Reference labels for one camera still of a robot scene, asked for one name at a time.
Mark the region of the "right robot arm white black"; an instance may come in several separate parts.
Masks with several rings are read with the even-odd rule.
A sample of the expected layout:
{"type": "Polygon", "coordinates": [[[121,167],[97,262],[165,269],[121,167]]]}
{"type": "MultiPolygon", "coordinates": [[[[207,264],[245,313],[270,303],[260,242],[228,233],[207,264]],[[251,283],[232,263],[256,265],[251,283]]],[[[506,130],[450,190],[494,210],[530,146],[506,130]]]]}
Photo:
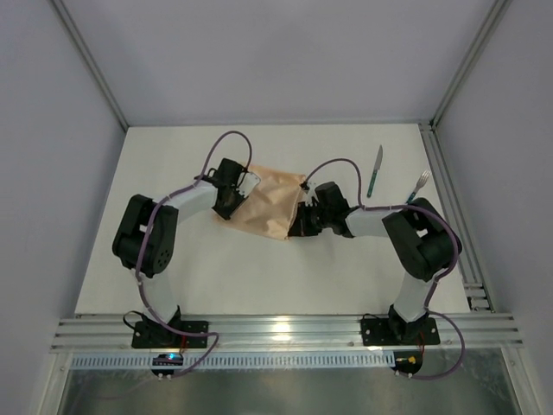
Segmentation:
{"type": "Polygon", "coordinates": [[[307,238],[330,229],[344,238],[389,239],[405,270],[396,300],[386,316],[365,314],[359,322],[365,346],[437,345],[440,338],[429,302],[439,276],[453,267],[462,251],[458,236],[425,198],[385,209],[352,207],[335,182],[317,187],[303,184],[307,200],[297,205],[288,231],[292,238],[307,238]]]}

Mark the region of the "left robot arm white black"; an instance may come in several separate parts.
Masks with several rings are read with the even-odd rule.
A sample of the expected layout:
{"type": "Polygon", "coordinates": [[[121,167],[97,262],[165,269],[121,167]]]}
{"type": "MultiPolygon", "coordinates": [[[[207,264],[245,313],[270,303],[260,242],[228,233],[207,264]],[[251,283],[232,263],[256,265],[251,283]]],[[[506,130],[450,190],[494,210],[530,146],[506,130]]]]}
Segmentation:
{"type": "Polygon", "coordinates": [[[147,318],[176,332],[170,322],[181,316],[168,266],[175,252],[177,228],[194,215],[213,211],[230,220],[260,184],[261,178],[240,163],[223,159],[184,188],[156,201],[133,195],[112,242],[112,252],[134,273],[147,318]]]}

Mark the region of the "beige satin napkin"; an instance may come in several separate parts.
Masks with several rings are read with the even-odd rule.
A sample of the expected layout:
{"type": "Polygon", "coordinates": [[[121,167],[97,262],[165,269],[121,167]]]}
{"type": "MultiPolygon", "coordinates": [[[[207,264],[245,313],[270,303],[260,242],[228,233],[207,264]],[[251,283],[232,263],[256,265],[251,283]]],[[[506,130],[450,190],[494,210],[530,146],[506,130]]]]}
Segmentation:
{"type": "Polygon", "coordinates": [[[260,183],[230,220],[215,214],[214,221],[237,231],[286,240],[303,199],[301,185],[306,176],[259,165],[250,166],[249,171],[261,179],[260,183]]]}

